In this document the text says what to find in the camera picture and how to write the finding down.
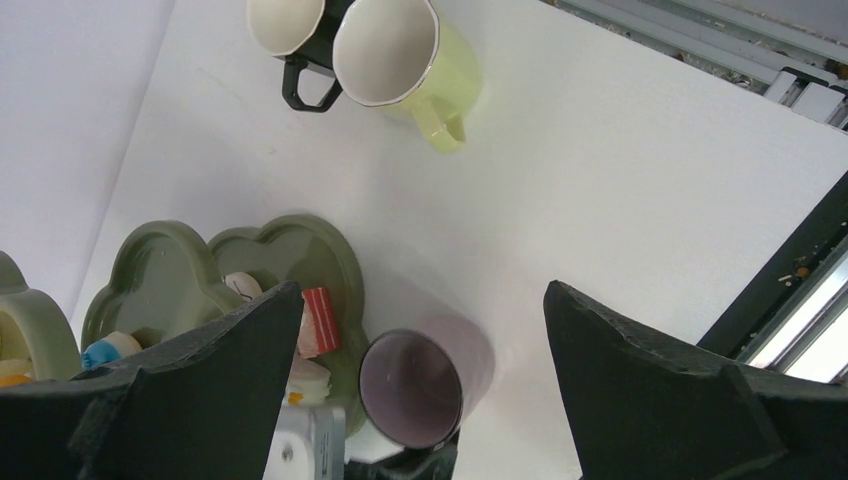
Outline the blue frosted donut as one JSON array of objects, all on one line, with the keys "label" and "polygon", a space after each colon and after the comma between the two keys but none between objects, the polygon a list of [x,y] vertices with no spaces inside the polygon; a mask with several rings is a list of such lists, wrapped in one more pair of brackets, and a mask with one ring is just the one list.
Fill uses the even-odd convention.
[{"label": "blue frosted donut", "polygon": [[90,370],[142,350],[143,347],[132,335],[114,331],[85,348],[81,353],[82,369]]}]

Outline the black mug purple interior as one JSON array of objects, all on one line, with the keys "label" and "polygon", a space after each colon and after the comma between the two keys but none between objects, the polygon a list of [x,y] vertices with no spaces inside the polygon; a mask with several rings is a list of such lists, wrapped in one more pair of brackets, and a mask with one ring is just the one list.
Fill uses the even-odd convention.
[{"label": "black mug purple interior", "polygon": [[461,317],[430,317],[389,330],[366,349],[358,387],[365,413],[390,441],[410,449],[446,443],[489,391],[495,352]]}]

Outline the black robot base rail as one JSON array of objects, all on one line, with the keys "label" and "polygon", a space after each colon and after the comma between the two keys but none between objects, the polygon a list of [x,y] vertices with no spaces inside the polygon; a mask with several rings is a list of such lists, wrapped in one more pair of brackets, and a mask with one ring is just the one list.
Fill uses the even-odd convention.
[{"label": "black robot base rail", "polygon": [[842,176],[697,346],[723,357],[737,357],[846,235],[847,177]]}]

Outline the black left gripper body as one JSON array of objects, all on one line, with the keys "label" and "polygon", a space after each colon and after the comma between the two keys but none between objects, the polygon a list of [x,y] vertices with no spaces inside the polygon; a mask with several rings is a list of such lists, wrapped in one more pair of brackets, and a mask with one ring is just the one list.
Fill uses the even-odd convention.
[{"label": "black left gripper body", "polygon": [[458,457],[459,432],[428,449],[406,448],[375,462],[350,460],[345,480],[451,480]]}]

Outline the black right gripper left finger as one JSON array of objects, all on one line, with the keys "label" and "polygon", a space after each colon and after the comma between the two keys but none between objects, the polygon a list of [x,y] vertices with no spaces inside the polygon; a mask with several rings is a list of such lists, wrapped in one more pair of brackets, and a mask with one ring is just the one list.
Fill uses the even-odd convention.
[{"label": "black right gripper left finger", "polygon": [[1,392],[5,479],[259,479],[304,301],[281,283],[67,381]]}]

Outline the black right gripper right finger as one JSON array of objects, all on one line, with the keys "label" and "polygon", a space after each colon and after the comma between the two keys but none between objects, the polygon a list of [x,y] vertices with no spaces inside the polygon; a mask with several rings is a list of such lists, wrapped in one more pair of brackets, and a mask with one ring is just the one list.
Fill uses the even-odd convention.
[{"label": "black right gripper right finger", "polygon": [[847,390],[752,367],[554,280],[547,338],[586,479],[843,479]]}]

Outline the yellow pudding cake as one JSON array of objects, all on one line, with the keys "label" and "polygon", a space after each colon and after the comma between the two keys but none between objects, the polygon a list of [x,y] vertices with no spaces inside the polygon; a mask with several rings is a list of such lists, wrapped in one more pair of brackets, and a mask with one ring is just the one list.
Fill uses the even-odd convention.
[{"label": "yellow pudding cake", "polygon": [[4,359],[0,361],[2,387],[16,386],[33,381],[33,364],[29,359]]}]

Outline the light green mug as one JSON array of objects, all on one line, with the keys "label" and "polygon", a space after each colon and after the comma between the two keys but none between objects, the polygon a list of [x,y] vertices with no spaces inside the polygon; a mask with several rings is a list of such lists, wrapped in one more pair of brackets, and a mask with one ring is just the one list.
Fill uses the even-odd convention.
[{"label": "light green mug", "polygon": [[469,43],[433,2],[353,2],[332,61],[356,103],[409,119],[438,152],[465,146],[464,120],[481,93],[482,71]]}]

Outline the red layered cake slice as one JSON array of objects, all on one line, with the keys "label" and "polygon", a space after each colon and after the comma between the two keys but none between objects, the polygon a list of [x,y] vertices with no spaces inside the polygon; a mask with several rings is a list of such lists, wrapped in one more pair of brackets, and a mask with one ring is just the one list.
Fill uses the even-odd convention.
[{"label": "red layered cake slice", "polygon": [[336,316],[329,291],[317,287],[302,292],[304,301],[297,349],[302,358],[312,359],[341,347]]}]

